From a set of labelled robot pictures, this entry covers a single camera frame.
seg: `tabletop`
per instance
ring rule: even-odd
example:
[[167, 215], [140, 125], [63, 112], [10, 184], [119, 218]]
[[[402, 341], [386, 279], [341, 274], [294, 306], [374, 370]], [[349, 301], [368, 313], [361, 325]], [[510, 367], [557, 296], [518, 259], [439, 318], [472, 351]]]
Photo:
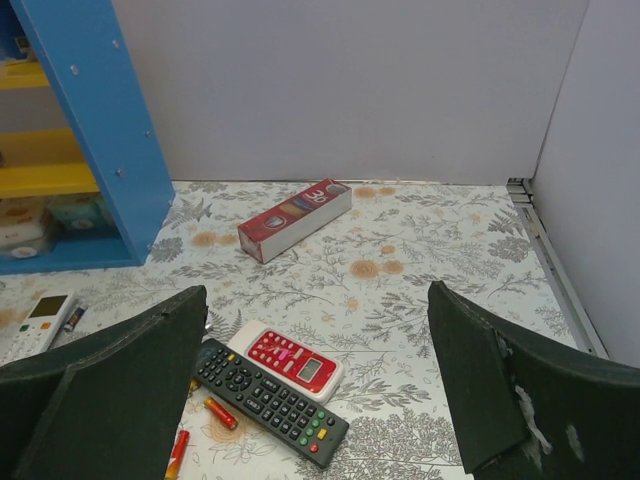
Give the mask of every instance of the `tabletop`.
[[0, 327], [47, 289], [75, 289], [87, 313], [59, 346], [203, 284], [213, 335], [249, 320], [272, 325], [344, 363], [327, 407], [351, 424], [321, 472], [239, 419], [226, 430], [187, 400], [188, 480], [420, 479], [465, 476], [427, 320], [436, 279], [492, 312], [575, 347], [504, 187], [353, 184], [353, 208], [266, 265], [238, 245], [238, 224], [303, 183], [177, 182], [177, 197], [142, 267], [0, 279]]

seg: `white wall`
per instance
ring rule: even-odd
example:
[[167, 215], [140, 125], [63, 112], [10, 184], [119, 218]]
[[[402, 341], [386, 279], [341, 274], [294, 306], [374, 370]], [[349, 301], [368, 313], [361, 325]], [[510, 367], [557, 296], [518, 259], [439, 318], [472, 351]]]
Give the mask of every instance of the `white wall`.
[[591, 0], [535, 203], [611, 357], [640, 367], [640, 2]]
[[588, 0], [115, 0], [174, 178], [532, 176]]

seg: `floral pattern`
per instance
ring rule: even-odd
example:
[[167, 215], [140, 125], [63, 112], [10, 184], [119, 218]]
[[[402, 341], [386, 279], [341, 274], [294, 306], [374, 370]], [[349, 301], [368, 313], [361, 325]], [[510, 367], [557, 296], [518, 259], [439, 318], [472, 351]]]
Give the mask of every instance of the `floral pattern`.
[[354, 184], [349, 212], [261, 265], [240, 250], [237, 226], [306, 184], [175, 187], [146, 265], [3, 277], [0, 348], [49, 288], [75, 289], [88, 306], [57, 346], [204, 284], [211, 335], [223, 342], [257, 319], [344, 363], [328, 408], [351, 429], [325, 472], [238, 412], [238, 429], [222, 428], [201, 388], [180, 422], [192, 435], [182, 479], [467, 478], [427, 321], [434, 280], [575, 346], [505, 188]]

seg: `remote control button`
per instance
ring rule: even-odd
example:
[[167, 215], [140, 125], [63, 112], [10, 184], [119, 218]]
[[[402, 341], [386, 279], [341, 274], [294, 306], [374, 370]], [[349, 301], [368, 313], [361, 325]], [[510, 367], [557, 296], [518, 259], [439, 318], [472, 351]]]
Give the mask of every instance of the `remote control button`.
[[252, 398], [247, 398], [244, 402], [244, 406], [251, 410], [253, 413], [260, 413], [262, 411], [262, 405], [260, 405]]
[[280, 388], [277, 383], [268, 378], [263, 379], [262, 382], [260, 382], [260, 385], [269, 390], [271, 393], [276, 393], [278, 391], [278, 388]]

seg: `orange battery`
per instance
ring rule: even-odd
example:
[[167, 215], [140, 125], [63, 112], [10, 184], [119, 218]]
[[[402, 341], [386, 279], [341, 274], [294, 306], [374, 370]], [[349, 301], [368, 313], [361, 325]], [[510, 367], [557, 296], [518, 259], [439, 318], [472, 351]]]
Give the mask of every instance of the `orange battery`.
[[213, 412], [213, 414], [218, 417], [224, 425], [229, 429], [233, 430], [238, 426], [238, 421], [235, 419], [233, 415], [227, 412], [222, 405], [216, 402], [213, 398], [207, 397], [204, 401], [205, 407]]
[[187, 443], [189, 443], [189, 432], [186, 430], [180, 430], [180, 433], [178, 433], [178, 439], [171, 451], [171, 458], [169, 459], [167, 473], [164, 474], [164, 480], [176, 480], [178, 478], [182, 459], [184, 458], [184, 452], [187, 449]]

